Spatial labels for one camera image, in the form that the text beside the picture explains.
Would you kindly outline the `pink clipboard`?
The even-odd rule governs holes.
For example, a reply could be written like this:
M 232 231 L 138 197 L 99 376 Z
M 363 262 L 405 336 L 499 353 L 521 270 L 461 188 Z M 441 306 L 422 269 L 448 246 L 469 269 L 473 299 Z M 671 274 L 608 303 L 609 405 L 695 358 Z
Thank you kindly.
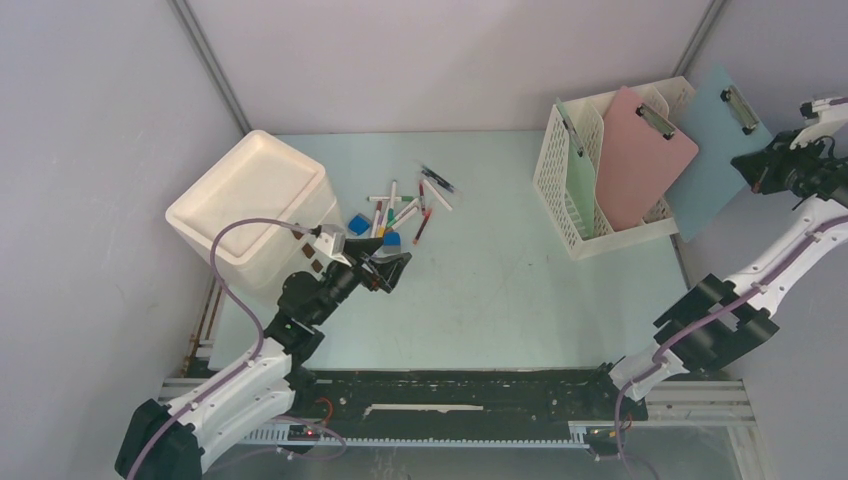
M 699 152 L 635 90 L 620 88 L 603 115 L 595 197 L 615 231 L 639 225 Z

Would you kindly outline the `blue eraser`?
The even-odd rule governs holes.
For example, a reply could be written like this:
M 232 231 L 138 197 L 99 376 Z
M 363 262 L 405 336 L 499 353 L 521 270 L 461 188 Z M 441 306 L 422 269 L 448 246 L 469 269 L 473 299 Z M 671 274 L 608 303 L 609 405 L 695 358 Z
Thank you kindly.
M 347 224 L 348 231 L 354 236 L 364 235 L 370 231 L 371 227 L 371 220 L 363 214 L 357 214 Z
M 398 232 L 387 232 L 383 236 L 382 250 L 388 254 L 398 254 L 402 252 L 401 237 Z

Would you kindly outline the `white marker yellow cap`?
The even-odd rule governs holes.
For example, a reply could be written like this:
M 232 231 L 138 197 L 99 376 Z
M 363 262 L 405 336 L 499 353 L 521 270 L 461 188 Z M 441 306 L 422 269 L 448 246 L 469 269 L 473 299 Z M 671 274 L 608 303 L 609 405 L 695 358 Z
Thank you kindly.
M 384 218 L 384 221 L 381 223 L 381 225 L 379 226 L 378 231 L 377 231 L 377 237 L 382 238 L 389 231 L 389 229 L 393 226 L 394 223 L 395 223 L 395 215 L 393 213 L 389 213 Z

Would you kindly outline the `green clipboard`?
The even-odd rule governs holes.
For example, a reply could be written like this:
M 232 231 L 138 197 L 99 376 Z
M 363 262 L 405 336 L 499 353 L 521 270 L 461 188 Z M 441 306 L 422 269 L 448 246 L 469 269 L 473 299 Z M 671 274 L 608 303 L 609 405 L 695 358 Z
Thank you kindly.
M 596 174 L 576 124 L 564 103 L 557 98 L 555 105 L 569 138 L 566 189 L 576 214 L 574 223 L 580 237 L 586 240 L 594 236 L 595 230 Z

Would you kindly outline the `red pen orange cap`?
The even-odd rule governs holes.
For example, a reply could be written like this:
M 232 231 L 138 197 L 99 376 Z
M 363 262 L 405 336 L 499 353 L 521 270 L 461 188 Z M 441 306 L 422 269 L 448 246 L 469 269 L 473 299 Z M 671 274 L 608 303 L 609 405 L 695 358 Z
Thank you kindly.
M 421 224 L 420 224 L 420 226 L 419 226 L 419 228 L 418 228 L 418 230 L 417 230 L 417 232 L 416 232 L 416 234 L 415 234 L 415 236 L 414 236 L 414 238 L 413 238 L 413 241 L 412 241 L 413 246 L 417 246 L 417 245 L 419 244 L 420 239 L 421 239 L 421 237 L 422 237 L 422 235 L 423 235 L 423 232 L 424 232 L 424 230 L 425 230 L 426 226 L 427 226 L 427 225 L 428 225 L 428 223 L 429 223 L 429 220 L 430 220 L 430 218 L 431 218 L 432 212 L 433 212 L 433 208 L 432 208 L 432 207 L 431 207 L 431 208 L 428 208 L 428 209 L 425 211 L 424 216 L 423 216 L 423 219 L 422 219 L 422 221 L 421 221 Z

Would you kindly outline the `white marker brown cap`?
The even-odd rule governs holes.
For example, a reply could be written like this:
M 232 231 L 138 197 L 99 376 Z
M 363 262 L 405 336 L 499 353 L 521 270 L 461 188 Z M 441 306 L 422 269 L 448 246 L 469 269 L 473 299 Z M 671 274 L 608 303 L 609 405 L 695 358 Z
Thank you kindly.
M 379 226 L 380 226 L 381 219 L 382 219 L 382 210 L 383 210 L 383 201 L 380 200 L 376 204 L 376 209 L 375 209 L 375 212 L 374 212 L 372 227 L 371 227 L 370 235 L 369 235 L 370 238 L 376 238 L 378 236 Z

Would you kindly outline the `white drawer cabinet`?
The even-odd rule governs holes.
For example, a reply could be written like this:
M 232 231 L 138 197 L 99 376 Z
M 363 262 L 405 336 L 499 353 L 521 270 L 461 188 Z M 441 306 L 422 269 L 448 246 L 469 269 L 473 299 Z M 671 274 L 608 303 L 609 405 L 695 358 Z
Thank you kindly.
M 343 223 L 324 166 L 262 130 L 240 140 L 168 207 L 165 218 L 204 260 L 216 260 L 229 285 L 270 304 L 289 275 L 317 275 L 326 267 L 312 239 L 266 223 L 228 232 L 213 250 L 215 236 L 248 218 L 310 228 Z

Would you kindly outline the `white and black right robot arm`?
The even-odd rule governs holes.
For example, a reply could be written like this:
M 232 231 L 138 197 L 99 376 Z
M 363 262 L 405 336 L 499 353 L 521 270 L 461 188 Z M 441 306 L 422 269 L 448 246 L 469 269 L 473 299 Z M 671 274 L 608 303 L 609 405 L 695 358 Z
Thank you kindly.
M 847 242 L 847 160 L 821 135 L 778 134 L 765 148 L 732 159 L 752 193 L 798 198 L 786 231 L 738 272 L 708 275 L 655 321 L 654 341 L 622 358 L 581 392 L 585 411 L 606 418 L 622 398 L 643 399 L 675 375 L 718 370 L 770 339 L 772 317 L 789 290 L 826 255 Z

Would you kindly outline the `white marker green tip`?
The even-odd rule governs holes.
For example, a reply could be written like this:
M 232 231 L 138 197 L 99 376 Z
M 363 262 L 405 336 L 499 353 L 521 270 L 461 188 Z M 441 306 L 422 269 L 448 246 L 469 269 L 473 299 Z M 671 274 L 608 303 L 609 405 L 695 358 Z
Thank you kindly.
M 419 207 L 419 204 L 420 204 L 419 199 L 418 199 L 418 198 L 414 198 L 414 199 L 413 199 L 413 200 L 412 200 L 412 201 L 411 201 L 411 202 L 410 202 L 410 203 L 409 203 L 406 207 L 404 207 L 404 208 L 403 208 L 403 209 L 402 209 L 399 213 L 397 213 L 397 214 L 395 215 L 395 220 L 396 220 L 398 217 L 400 217 L 403 213 L 405 213 L 405 212 L 406 212 L 406 211 L 408 211 L 409 209 L 413 208 L 414 206 L 418 206 L 418 207 Z

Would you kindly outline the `white marker green cap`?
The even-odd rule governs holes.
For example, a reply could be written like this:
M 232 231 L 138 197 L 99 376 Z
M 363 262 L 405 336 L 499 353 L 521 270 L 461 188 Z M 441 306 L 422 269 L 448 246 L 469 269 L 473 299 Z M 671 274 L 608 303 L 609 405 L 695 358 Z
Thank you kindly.
M 390 200 L 402 201 L 403 198 L 404 198 L 403 196 L 397 196 L 397 195 L 396 196 L 368 196 L 367 200 L 369 202 L 390 201 Z

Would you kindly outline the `red transparent pen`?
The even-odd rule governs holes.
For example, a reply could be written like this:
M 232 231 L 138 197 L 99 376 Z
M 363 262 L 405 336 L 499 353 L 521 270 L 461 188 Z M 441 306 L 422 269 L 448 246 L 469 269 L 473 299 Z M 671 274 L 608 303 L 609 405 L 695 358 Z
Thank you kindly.
M 424 187 L 421 180 L 418 181 L 418 193 L 419 193 L 419 202 L 421 207 L 422 215 L 426 214 L 426 205 L 425 205 L 425 197 L 424 197 Z

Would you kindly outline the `blue clipboard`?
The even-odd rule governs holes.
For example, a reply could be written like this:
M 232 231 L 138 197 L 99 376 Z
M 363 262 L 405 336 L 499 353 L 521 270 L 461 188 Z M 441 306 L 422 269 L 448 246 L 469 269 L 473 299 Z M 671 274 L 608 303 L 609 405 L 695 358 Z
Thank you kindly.
M 681 240 L 689 242 L 746 186 L 731 160 L 762 150 L 773 135 L 720 65 L 698 84 L 676 125 L 698 146 L 665 194 Z

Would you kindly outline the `white marker brown tip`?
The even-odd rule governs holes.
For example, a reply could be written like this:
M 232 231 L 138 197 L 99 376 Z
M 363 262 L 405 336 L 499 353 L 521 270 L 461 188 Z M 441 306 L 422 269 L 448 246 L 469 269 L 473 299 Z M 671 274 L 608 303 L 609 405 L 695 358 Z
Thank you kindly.
M 409 209 L 408 211 L 406 211 L 405 213 L 403 213 L 400 217 L 398 217 L 398 218 L 394 221 L 394 223 L 393 223 L 393 224 L 389 227 L 389 230 L 392 230 L 392 231 L 397 230 L 397 229 L 398 229 L 398 228 L 400 228 L 400 227 L 401 227 L 401 226 L 402 226 L 405 222 L 407 222 L 407 221 L 409 221 L 410 219 L 412 219 L 412 218 L 413 218 L 413 217 L 414 217 L 414 216 L 415 216 L 415 215 L 419 212 L 419 210 L 420 210 L 420 208 L 419 208 L 418 206 L 414 206 L 413 208 Z

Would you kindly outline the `white marker teal tip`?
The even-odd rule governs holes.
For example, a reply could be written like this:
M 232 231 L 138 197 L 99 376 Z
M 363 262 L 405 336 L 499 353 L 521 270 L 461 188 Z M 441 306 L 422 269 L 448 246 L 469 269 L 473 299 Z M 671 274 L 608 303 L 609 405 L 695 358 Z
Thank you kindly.
M 387 214 L 392 214 L 395 206 L 395 199 L 397 195 L 397 181 L 393 179 L 390 184 L 389 196 L 387 200 Z

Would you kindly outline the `white perforated file organizer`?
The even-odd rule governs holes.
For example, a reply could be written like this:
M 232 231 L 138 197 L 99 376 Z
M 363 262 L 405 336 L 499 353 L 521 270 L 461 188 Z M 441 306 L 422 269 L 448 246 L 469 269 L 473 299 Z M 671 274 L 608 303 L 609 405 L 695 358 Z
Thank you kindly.
M 698 152 L 681 128 L 694 97 L 674 77 L 554 103 L 533 185 L 572 259 L 677 232 L 665 194 Z

